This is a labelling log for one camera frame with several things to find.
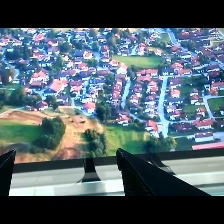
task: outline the screen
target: screen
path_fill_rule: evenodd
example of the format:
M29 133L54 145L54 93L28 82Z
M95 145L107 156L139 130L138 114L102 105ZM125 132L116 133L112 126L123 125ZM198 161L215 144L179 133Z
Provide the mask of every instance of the screen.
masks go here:
M0 28L15 163L224 148L224 28Z

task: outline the television screen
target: television screen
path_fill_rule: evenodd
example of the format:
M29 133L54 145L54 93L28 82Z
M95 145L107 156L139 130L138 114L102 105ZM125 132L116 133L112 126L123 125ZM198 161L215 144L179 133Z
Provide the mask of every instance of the television screen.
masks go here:
M224 28L0 28L15 163L224 148Z

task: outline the black border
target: black border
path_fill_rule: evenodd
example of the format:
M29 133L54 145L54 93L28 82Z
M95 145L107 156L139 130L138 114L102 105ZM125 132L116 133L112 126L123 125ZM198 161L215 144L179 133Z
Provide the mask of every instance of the black border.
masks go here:
M179 159L193 159L193 158L206 158L206 157L219 157L224 156L224 150L222 149L209 149L198 151L180 151L180 152L164 152L158 153L158 157L163 160L179 160ZM147 160L147 154L137 154L138 157ZM94 158L96 166L116 165L116 157L100 157ZM35 162L35 163L19 163L14 166L14 173L24 172L38 172L49 170L60 170L69 168L83 167L83 159L72 160L58 160L48 162Z

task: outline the residential area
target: residential area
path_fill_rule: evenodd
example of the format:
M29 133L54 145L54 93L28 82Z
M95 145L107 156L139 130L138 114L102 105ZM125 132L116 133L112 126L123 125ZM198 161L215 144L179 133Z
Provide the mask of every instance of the residential area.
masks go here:
M132 141L143 147L150 137L172 137L168 151L224 146L223 28L0 32L2 127L10 113L64 117L70 110L66 119L99 122L108 155ZM87 120L82 122L85 131ZM130 138L121 142L120 135Z

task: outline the black stand leg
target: black stand leg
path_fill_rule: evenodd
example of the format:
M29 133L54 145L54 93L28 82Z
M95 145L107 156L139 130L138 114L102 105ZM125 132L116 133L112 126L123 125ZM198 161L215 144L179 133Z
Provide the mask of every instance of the black stand leg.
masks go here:
M86 183L86 182L101 181L97 175L93 158L84 158L83 165L84 165L85 174L82 180L80 180L79 182Z

